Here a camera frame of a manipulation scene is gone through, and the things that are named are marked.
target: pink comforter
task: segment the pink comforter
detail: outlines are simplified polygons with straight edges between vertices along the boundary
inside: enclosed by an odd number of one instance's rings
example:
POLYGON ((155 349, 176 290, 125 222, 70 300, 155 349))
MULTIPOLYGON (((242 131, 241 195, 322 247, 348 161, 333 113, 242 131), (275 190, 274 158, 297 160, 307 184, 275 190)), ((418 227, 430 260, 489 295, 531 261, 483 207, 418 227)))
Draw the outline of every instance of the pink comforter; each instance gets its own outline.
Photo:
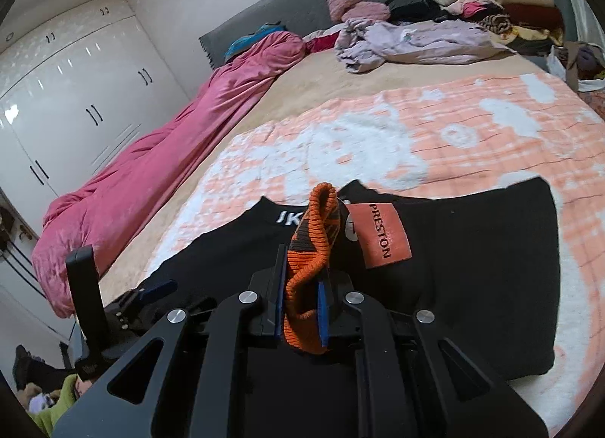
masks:
POLYGON ((103 274, 273 81, 303 57, 297 35, 268 35, 217 69, 175 119, 132 143, 79 190, 50 204, 32 261, 59 317, 74 312, 67 255, 92 245, 103 274))

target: green folded sweater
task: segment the green folded sweater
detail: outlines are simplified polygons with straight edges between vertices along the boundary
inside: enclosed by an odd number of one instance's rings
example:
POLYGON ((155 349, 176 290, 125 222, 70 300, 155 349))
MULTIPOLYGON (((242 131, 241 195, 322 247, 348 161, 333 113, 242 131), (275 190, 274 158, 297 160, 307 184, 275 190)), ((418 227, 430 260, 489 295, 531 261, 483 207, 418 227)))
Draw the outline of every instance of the green folded sweater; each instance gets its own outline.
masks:
POLYGON ((61 395, 57 403, 49 407, 48 409, 44 409, 43 411, 37 413, 37 415, 28 413, 29 416, 34 420, 37 427, 42 430, 42 432, 50 438, 53 433, 54 425, 59 420, 61 416, 63 416, 71 406, 76 402, 76 392, 74 391, 76 387, 76 379, 78 375, 73 374, 63 380, 63 387, 61 388, 61 395))

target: orange sock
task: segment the orange sock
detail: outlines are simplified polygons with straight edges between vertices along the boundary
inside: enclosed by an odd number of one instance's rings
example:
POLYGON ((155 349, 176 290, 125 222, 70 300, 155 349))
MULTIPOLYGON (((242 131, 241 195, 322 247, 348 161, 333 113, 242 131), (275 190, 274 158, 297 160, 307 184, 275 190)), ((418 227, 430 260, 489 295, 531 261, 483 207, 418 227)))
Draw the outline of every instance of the orange sock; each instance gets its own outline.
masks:
POLYGON ((284 336, 288 344, 313 354, 325 352, 317 327, 317 298, 309 282, 328 265, 340 229, 337 192, 326 182, 314 187, 309 205, 288 249, 284 336))

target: wardrobe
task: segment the wardrobe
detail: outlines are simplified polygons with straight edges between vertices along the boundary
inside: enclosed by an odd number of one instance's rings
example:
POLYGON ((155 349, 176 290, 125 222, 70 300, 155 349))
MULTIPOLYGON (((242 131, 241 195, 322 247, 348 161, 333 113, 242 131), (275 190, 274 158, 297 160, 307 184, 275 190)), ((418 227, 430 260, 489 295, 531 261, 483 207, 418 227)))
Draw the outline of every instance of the wardrobe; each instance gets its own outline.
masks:
POLYGON ((0 54, 0 187, 30 228, 187 103, 126 0, 92 0, 0 54))

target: metal pivot bolt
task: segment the metal pivot bolt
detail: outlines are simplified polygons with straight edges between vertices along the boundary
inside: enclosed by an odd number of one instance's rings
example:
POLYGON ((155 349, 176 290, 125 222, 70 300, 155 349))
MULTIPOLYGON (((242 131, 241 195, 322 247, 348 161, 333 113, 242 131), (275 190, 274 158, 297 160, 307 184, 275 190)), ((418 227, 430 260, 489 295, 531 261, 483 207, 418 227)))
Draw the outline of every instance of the metal pivot bolt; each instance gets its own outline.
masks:
POLYGON ((364 295, 359 292, 349 292, 344 296, 344 299, 352 305, 358 305, 364 301, 364 295))
POLYGON ((252 291, 245 291, 241 292, 238 298, 242 303, 254 303, 258 299, 258 295, 252 291))
POLYGON ((435 314, 430 310, 418 310, 416 319, 420 323, 431 323, 435 320, 435 314))
POLYGON ((183 320, 185 320, 185 317, 185 311, 181 310, 180 308, 175 308, 174 310, 168 312, 168 322, 171 323, 183 322, 183 320))

